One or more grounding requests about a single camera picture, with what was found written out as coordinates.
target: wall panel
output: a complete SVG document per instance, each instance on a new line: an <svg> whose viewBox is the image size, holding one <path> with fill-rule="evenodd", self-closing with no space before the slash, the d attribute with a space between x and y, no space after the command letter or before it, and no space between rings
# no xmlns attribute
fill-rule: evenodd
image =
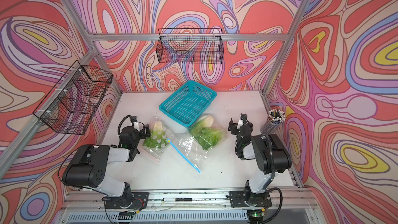
<svg viewBox="0 0 398 224"><path fill-rule="evenodd" d="M287 33L300 0L73 0L89 32L157 33L221 27L224 33Z"/></svg>
<svg viewBox="0 0 398 224"><path fill-rule="evenodd" d="M267 96L327 223L397 223L398 0L313 0Z"/></svg>
<svg viewBox="0 0 398 224"><path fill-rule="evenodd" d="M0 0L0 153L86 52L59 0ZM66 191L56 176L58 167L77 146L98 141L116 95L110 87L84 136L39 129L0 180L0 223L51 222Z"/></svg>
<svg viewBox="0 0 398 224"><path fill-rule="evenodd" d="M237 41L222 64L158 63L155 41L96 41L122 91L173 91L188 80L214 90L261 90L281 41Z"/></svg>

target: green vegetable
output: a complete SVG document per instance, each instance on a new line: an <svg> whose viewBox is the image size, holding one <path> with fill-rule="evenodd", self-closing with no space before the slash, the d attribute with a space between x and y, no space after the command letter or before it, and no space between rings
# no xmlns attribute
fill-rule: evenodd
<svg viewBox="0 0 398 224"><path fill-rule="evenodd" d="M205 115L189 128L189 133L196 139L204 150L208 150L212 146L215 146L225 136L223 129L211 127L213 122L213 117Z"/></svg>
<svg viewBox="0 0 398 224"><path fill-rule="evenodd" d="M150 130L151 136L147 137L142 145L149 148L162 149L168 144L165 130L166 127L163 126L162 122L156 121Z"/></svg>

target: marker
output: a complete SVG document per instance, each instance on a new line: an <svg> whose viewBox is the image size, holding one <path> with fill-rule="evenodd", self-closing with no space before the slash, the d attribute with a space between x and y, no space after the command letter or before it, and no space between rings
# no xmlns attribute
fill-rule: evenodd
<svg viewBox="0 0 398 224"><path fill-rule="evenodd" d="M163 198L164 202L192 202L192 198Z"/></svg>

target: plastic bag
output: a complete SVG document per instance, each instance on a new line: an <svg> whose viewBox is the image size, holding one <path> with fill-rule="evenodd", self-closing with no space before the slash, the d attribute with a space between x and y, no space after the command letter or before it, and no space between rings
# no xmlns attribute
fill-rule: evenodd
<svg viewBox="0 0 398 224"><path fill-rule="evenodd" d="M189 132L176 134L174 137L170 138L170 141L177 152L200 173L202 163L207 157L207 151L203 150Z"/></svg>
<svg viewBox="0 0 398 224"><path fill-rule="evenodd" d="M153 117L149 123L150 137L142 143L142 148L152 155L156 160L160 160L165 147L168 146L167 138L174 136L174 132L165 126L157 117Z"/></svg>
<svg viewBox="0 0 398 224"><path fill-rule="evenodd" d="M187 132L176 134L170 141L188 163L201 172L208 151L225 137L226 130L211 115L206 114L193 123Z"/></svg>
<svg viewBox="0 0 398 224"><path fill-rule="evenodd" d="M204 150L209 150L216 146L226 136L226 130L215 121L213 116L208 114L197 119L188 129L188 132Z"/></svg>

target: wire basket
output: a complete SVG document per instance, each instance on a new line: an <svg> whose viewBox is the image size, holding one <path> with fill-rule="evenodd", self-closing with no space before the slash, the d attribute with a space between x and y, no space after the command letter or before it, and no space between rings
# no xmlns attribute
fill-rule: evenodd
<svg viewBox="0 0 398 224"><path fill-rule="evenodd" d="M220 28L160 28L156 48L159 63L222 64Z"/></svg>
<svg viewBox="0 0 398 224"><path fill-rule="evenodd" d="M112 78L98 67L80 66L41 116L33 114L57 133L84 135Z"/></svg>

